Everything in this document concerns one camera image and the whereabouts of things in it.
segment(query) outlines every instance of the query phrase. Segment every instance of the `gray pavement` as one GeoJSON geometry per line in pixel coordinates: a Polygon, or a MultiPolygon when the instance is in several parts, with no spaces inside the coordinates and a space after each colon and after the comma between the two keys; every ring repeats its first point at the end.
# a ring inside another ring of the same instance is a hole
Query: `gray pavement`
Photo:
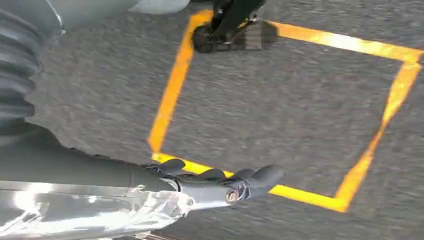
{"type": "MultiPolygon", "coordinates": [[[[188,17],[127,14],[70,32],[43,57],[33,122],[69,147],[149,161],[146,138],[188,17]]],[[[420,1],[270,0],[267,19],[424,49],[420,1]]],[[[400,62],[282,38],[261,52],[197,54],[163,151],[235,171],[270,163],[282,184],[333,196],[367,146],[400,62]]],[[[185,240],[423,239],[424,78],[389,125],[348,213],[268,195],[192,212],[185,240]]]]}

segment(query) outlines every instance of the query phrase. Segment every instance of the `screw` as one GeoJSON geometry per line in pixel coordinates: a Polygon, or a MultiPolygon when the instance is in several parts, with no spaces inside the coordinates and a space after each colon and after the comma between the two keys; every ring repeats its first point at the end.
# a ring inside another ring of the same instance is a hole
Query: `screw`
{"type": "Polygon", "coordinates": [[[134,187],[132,190],[131,190],[131,192],[141,192],[143,189],[145,189],[145,185],[143,185],[143,184],[139,184],[139,185],[137,185],[136,187],[134,187]]]}
{"type": "Polygon", "coordinates": [[[231,189],[226,193],[226,201],[229,204],[235,204],[239,200],[239,192],[235,189],[231,189]]]}

